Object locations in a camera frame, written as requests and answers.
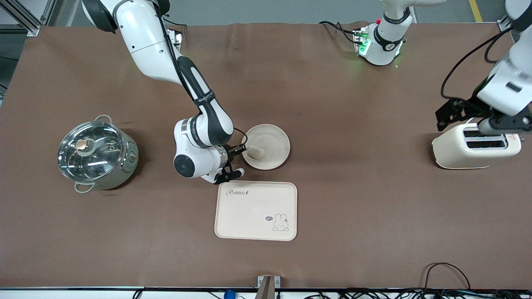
cooking pot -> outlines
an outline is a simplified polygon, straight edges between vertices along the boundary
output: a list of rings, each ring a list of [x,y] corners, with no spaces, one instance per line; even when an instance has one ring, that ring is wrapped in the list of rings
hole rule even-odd
[[[61,173],[75,182],[77,192],[106,190],[119,186],[133,174],[138,164],[138,148],[129,135],[113,125],[108,115],[100,115],[75,127],[63,138],[57,163]]]

white robotic arm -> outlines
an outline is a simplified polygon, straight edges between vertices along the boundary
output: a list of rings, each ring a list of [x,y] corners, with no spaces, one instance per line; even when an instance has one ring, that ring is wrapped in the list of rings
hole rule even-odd
[[[434,6],[447,0],[380,0],[385,8],[380,23],[361,28],[355,35],[356,52],[368,62],[386,65],[392,62],[403,45],[403,37],[412,24],[409,6]]]
[[[519,40],[492,68],[470,99],[449,98],[436,112],[438,130],[471,117],[482,117],[485,135],[532,131],[532,0],[506,0],[506,13]]]
[[[112,32],[120,29],[131,57],[143,74],[183,85],[198,107],[198,115],[179,121],[174,128],[176,171],[186,178],[202,177],[214,184],[239,178],[244,170],[233,170],[230,163],[245,147],[226,145],[234,131],[231,118],[196,65],[171,42],[170,35],[175,33],[164,26],[165,12],[161,12],[162,6],[168,10],[169,3],[161,2],[83,0],[82,4],[96,27]]]

pot handle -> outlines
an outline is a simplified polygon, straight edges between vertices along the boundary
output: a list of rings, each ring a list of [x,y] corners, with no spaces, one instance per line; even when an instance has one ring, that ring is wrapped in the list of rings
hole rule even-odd
[[[102,115],[98,115],[94,121],[98,121],[98,120],[101,120],[102,118],[108,118],[109,121],[108,123],[113,123],[113,120],[111,119],[111,117],[109,115],[106,115],[106,114],[102,114]]]
[[[96,185],[96,183],[91,182],[91,183],[88,183],[88,184],[83,184],[83,183],[81,183],[81,182],[75,182],[75,183],[74,183],[74,190],[76,190],[77,193],[82,193],[82,194],[83,194],[83,193],[88,193],[88,192],[90,192],[90,191],[94,188],[94,185]],[[88,190],[81,191],[81,190],[79,189],[79,186],[90,186],[90,187],[89,187]]]

white tray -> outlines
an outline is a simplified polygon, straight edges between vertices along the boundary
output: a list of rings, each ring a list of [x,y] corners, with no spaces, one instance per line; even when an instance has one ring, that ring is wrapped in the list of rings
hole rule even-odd
[[[220,238],[293,240],[297,234],[296,186],[263,181],[221,184],[214,232]]]

table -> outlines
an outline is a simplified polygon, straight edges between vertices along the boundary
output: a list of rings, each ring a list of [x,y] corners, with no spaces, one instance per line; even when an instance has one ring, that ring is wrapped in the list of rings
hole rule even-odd
[[[292,142],[279,169],[237,159],[246,180],[298,188],[297,237],[265,242],[217,238],[217,186],[173,169],[173,126],[197,113],[181,86],[142,75],[119,35],[43,27],[0,109],[0,285],[232,287],[275,274],[283,287],[415,287],[446,261],[473,288],[529,287],[528,143],[471,171],[438,168],[430,149],[442,80],[495,33],[492,23],[414,24],[401,55],[376,67],[323,25],[188,27],[182,52],[235,126],[272,123]],[[490,67],[472,56],[447,93],[467,97]],[[138,143],[139,166],[121,188],[77,194],[56,152],[103,113]],[[464,284],[435,268],[429,286]]]

